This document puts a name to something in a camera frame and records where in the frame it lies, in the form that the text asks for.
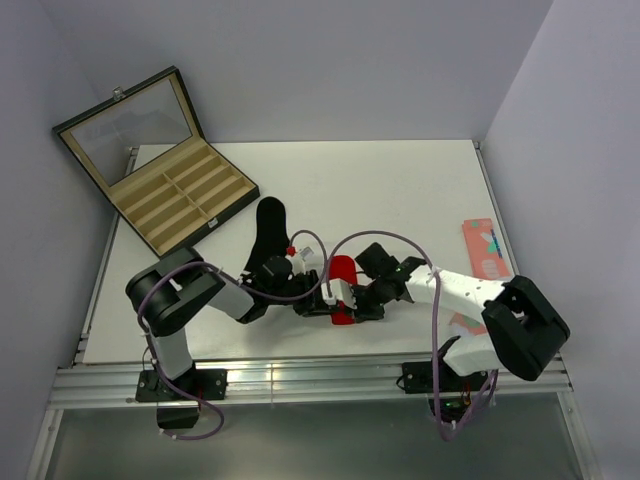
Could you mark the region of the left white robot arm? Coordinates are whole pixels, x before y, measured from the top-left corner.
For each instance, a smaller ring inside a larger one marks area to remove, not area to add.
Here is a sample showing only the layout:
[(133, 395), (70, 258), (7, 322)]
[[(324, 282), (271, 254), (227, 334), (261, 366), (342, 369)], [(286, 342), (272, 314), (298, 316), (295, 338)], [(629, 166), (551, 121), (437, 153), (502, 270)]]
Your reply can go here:
[(301, 317), (330, 314), (321, 274), (305, 267), (305, 256), (288, 243), (254, 247), (235, 280), (186, 247), (135, 275), (125, 293), (162, 372), (159, 388), (172, 399), (183, 399), (193, 391), (195, 365), (185, 327), (205, 307), (240, 324), (261, 318), (275, 305), (289, 306)]

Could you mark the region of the red santa sock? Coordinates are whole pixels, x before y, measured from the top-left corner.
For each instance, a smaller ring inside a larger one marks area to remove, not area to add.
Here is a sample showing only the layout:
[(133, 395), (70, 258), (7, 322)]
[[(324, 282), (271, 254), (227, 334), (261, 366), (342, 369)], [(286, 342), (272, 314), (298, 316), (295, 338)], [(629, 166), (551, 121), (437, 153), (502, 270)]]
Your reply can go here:
[(355, 261), (346, 255), (336, 255), (329, 265), (328, 286), (322, 287), (323, 299), (329, 307), (331, 322), (336, 326), (355, 323), (356, 307), (352, 287), (357, 284)]

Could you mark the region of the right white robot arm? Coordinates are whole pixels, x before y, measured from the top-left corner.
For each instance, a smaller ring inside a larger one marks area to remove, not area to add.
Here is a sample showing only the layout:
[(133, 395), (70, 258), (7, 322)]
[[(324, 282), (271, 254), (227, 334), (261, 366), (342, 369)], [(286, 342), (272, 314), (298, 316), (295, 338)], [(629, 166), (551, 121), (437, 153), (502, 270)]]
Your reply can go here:
[(398, 261), (377, 242), (356, 256), (371, 279), (352, 288), (356, 320), (380, 320), (391, 301), (430, 304), (480, 325), (481, 334), (455, 334), (439, 347), (435, 383), (457, 388), (467, 376), (504, 368), (535, 381), (570, 338), (570, 328), (529, 278), (509, 281), (474, 278), (436, 270), (422, 258)]

